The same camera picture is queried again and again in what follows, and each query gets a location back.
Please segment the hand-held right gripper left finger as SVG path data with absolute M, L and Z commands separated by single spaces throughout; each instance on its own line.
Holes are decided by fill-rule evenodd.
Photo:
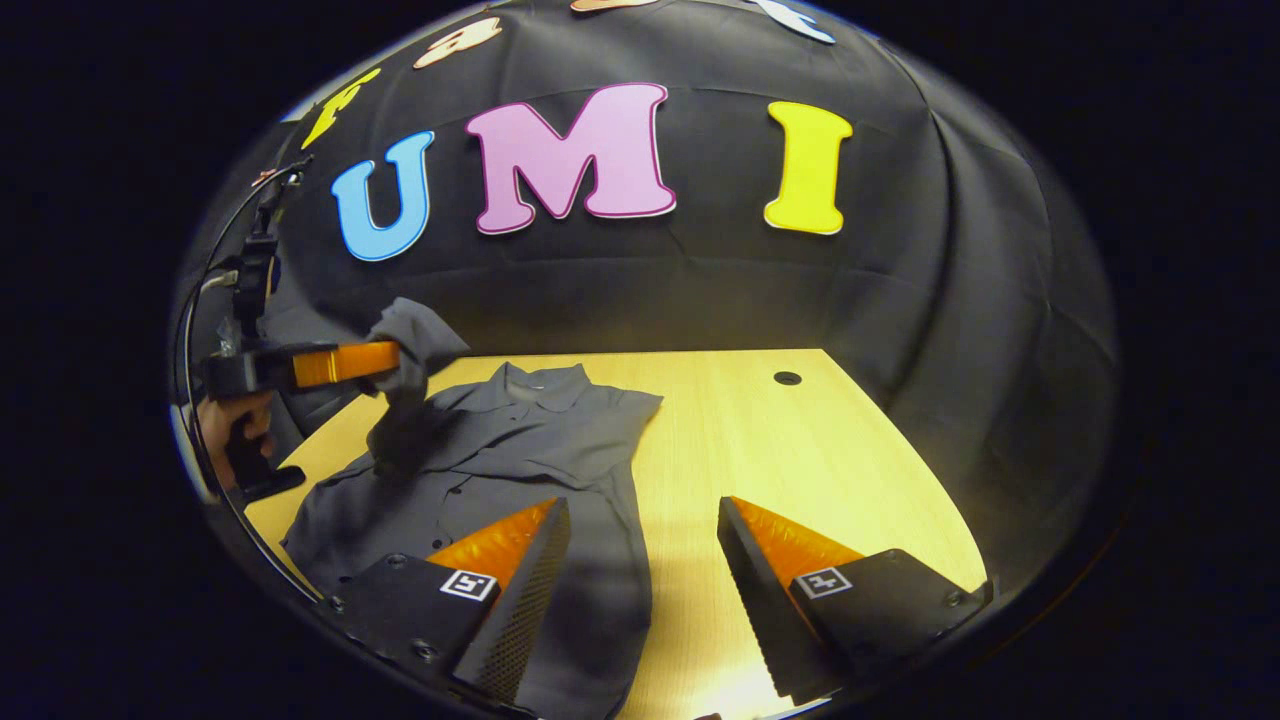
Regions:
M 428 559 L 389 553 L 325 601 L 325 624 L 433 694 L 513 703 L 571 538 L 550 498 Z

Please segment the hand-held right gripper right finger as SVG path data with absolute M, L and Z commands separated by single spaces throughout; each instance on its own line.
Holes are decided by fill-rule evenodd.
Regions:
M 984 610 L 906 550 L 864 555 L 736 496 L 717 537 L 776 692 L 860 700 L 901 682 Z

